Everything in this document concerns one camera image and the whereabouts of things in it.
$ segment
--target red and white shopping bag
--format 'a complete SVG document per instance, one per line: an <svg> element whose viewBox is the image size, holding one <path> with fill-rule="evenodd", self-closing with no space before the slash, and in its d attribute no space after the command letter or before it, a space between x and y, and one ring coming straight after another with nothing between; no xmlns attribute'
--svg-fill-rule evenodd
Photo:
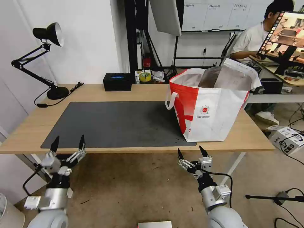
<svg viewBox="0 0 304 228"><path fill-rule="evenodd" d="M187 142L224 141L248 91L261 86L257 72L226 59L221 67L188 69L169 80L167 109L174 107Z"/></svg>

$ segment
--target desk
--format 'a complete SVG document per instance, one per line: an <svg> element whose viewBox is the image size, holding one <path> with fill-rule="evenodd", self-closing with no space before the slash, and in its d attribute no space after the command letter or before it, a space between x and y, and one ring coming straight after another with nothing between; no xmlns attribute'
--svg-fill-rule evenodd
<svg viewBox="0 0 304 228"><path fill-rule="evenodd" d="M288 81L285 80L285 76L275 74L277 66L266 66L265 63L272 62L269 59L259 60L253 56L249 58L254 62L255 66L259 66L262 71L260 72L259 77L264 78L277 78L280 81L283 81L288 86L304 86L304 79L298 81ZM304 94L257 94L251 95L248 98L248 103L302 103L304 102Z"/></svg>
<svg viewBox="0 0 304 228"><path fill-rule="evenodd" d="M71 89L73 85L62 85ZM164 101L168 85L142 84L132 85L130 92L105 92L103 85L83 85L61 103L48 108L36 108L25 121L0 146L2 154L41 154L48 149L40 146L64 112L73 101ZM46 99L47 104L54 101ZM239 152L228 174L232 173L236 165L245 155L244 151L273 151L274 146L260 131L242 109L233 125L228 137L223 142L199 142L197 146L180 147L183 153L199 151L199 145L207 151ZM58 153L73 153L76 148L58 149ZM87 148L87 153L177 153L177 147L134 147L134 148Z"/></svg>

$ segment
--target tape roll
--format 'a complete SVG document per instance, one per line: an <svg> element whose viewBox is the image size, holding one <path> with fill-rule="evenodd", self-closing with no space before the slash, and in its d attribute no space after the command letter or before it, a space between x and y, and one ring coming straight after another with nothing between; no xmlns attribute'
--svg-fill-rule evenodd
<svg viewBox="0 0 304 228"><path fill-rule="evenodd" d="M142 72L139 74L139 80L141 82L148 82L151 81L151 74L148 72Z"/></svg>

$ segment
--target black box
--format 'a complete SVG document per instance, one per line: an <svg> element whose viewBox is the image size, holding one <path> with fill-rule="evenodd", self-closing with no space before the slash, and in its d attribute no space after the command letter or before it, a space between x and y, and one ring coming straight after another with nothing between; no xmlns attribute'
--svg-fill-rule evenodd
<svg viewBox="0 0 304 228"><path fill-rule="evenodd" d="M276 78L262 78L261 84L265 89L263 94L280 94L283 87L283 81Z"/></svg>
<svg viewBox="0 0 304 228"><path fill-rule="evenodd" d="M104 76L105 91L131 91L131 74L106 73Z"/></svg>

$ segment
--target black lamp shade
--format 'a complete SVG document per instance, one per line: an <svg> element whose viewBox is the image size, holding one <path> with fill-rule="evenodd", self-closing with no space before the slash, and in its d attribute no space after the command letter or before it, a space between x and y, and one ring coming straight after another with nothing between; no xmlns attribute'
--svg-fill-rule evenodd
<svg viewBox="0 0 304 228"><path fill-rule="evenodd" d="M63 47L63 36L60 25L55 22L47 28L34 28L33 35L40 40L50 40L52 43Z"/></svg>

